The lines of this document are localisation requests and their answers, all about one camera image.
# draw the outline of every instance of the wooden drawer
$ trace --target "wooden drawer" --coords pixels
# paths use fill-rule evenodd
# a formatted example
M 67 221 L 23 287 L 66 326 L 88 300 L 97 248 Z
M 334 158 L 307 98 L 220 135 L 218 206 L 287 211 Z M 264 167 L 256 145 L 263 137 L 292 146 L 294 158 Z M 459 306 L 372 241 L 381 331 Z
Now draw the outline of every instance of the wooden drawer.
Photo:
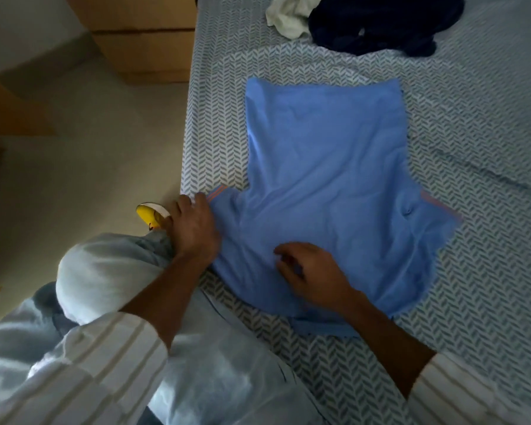
M 173 72 L 177 72 L 178 77 L 181 77 L 186 72 L 186 78 L 189 79 L 194 31 L 105 34 L 93 37 L 102 53 L 120 73 L 170 72 L 168 77 L 171 77 Z
M 193 29 L 195 0 L 67 0 L 91 31 Z

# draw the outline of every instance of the striped shirt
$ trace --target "striped shirt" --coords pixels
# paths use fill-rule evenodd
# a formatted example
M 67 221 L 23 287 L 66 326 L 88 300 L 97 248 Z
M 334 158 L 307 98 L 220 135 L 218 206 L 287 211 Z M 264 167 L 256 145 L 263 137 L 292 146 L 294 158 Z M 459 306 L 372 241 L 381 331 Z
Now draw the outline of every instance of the striped shirt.
M 0 403 L 0 424 L 136 424 L 163 379 L 168 352 L 141 318 L 108 313 L 72 329 Z M 525 425 L 531 412 L 450 354 L 438 354 L 408 400 L 421 425 Z

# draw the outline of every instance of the blue shirt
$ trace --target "blue shirt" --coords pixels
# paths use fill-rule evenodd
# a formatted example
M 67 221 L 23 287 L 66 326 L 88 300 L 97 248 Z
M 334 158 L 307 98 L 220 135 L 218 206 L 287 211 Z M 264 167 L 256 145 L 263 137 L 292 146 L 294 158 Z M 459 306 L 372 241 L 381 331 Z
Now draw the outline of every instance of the blue shirt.
M 213 268 L 224 282 L 249 304 L 290 317 L 299 333 L 354 336 L 277 272 L 273 249 L 304 241 L 331 252 L 388 316 L 414 307 L 459 219 L 409 175 L 399 81 L 279 86 L 252 78 L 246 121 L 250 187 L 208 195 L 223 235 Z

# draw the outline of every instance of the bed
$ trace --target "bed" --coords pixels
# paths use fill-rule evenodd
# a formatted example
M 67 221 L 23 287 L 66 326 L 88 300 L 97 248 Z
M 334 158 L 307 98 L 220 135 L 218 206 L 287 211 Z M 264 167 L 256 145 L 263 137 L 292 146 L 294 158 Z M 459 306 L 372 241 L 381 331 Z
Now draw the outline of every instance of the bed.
M 531 405 L 531 0 L 467 0 L 425 59 L 394 51 L 355 57 L 307 38 L 288 41 L 266 26 L 270 2 L 198 2 L 182 191 L 248 186 L 249 77 L 334 85 L 400 78 L 411 171 L 464 224 L 440 254 L 429 297 L 397 322 Z M 203 288 L 293 367 L 335 423 L 411 423 L 361 340 L 297 336 L 213 275 Z

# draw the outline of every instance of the footwear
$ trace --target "footwear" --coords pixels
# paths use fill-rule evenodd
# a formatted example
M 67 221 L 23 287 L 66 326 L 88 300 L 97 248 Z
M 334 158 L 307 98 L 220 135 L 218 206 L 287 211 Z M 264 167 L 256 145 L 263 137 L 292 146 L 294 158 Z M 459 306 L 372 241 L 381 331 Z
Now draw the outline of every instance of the footwear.
M 136 213 L 142 218 L 142 221 L 148 224 L 150 231 L 153 228 L 161 228 L 158 220 L 169 217 L 169 212 L 165 207 L 157 203 L 142 203 L 136 207 Z

